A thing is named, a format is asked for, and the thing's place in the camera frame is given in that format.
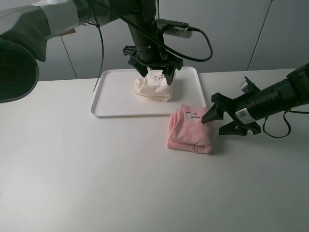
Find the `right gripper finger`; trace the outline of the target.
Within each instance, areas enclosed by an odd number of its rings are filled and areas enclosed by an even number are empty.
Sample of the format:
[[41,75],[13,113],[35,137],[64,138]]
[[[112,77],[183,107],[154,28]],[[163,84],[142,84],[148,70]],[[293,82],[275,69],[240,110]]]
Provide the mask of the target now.
[[246,136],[248,134],[247,125],[241,125],[232,121],[219,128],[219,135],[238,135]]
[[202,117],[201,122],[203,124],[207,124],[216,120],[223,120],[225,109],[220,105],[214,103],[212,107],[206,112],[206,114]]

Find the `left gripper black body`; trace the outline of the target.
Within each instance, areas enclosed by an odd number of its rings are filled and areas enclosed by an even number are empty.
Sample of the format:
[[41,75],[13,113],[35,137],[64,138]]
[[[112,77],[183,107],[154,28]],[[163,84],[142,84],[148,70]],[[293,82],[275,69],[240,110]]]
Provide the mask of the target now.
[[[151,19],[150,22],[146,22],[144,17],[140,14],[129,14],[126,16],[126,19],[141,30],[158,39],[160,42],[164,42],[163,34],[160,33],[154,18]],[[165,68],[175,68],[180,70],[183,67],[182,59],[157,45],[131,25],[128,27],[134,45],[124,47],[123,53],[125,56],[130,56],[130,65],[135,61],[150,69],[163,70]]]

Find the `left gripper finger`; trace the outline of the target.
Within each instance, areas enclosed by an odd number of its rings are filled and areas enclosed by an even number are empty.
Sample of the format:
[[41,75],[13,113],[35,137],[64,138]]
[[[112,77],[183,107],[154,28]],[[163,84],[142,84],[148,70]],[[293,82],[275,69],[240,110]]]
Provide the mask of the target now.
[[174,68],[165,68],[162,71],[162,74],[164,75],[166,82],[168,85],[171,85],[174,80]]
[[140,64],[139,62],[135,62],[133,61],[131,64],[136,71],[142,76],[145,77],[148,74],[148,69],[146,66],[143,66],[142,64]]

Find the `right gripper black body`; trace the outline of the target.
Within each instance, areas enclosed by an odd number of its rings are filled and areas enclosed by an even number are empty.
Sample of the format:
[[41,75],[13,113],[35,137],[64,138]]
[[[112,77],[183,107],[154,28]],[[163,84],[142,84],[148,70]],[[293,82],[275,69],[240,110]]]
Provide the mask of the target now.
[[254,135],[261,132],[258,120],[292,108],[297,103],[297,94],[291,83],[284,79],[256,93],[243,94],[235,99],[220,93],[211,101],[220,105],[238,124],[247,125]]

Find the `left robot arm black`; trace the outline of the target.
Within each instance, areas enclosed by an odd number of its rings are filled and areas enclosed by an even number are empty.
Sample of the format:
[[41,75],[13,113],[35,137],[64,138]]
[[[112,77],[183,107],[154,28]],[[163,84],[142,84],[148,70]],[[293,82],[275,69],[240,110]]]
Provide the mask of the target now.
[[134,45],[123,54],[141,76],[161,70],[169,85],[183,60],[168,51],[155,19],[153,0],[42,0],[0,13],[0,101],[27,96],[39,79],[38,61],[45,62],[47,41],[93,23],[101,27],[117,19],[129,27]]

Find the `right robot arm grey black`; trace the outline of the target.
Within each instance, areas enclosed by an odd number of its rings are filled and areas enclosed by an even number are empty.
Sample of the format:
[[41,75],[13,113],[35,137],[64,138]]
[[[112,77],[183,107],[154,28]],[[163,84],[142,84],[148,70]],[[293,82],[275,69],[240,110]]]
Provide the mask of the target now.
[[293,108],[309,102],[309,66],[304,65],[287,77],[265,89],[260,90],[248,78],[241,84],[243,95],[231,99],[220,93],[212,95],[212,107],[201,118],[203,124],[222,120],[228,113],[232,122],[219,128],[219,135],[246,136],[248,131],[254,135],[265,132],[259,126],[260,119],[268,120],[274,114],[294,113]]

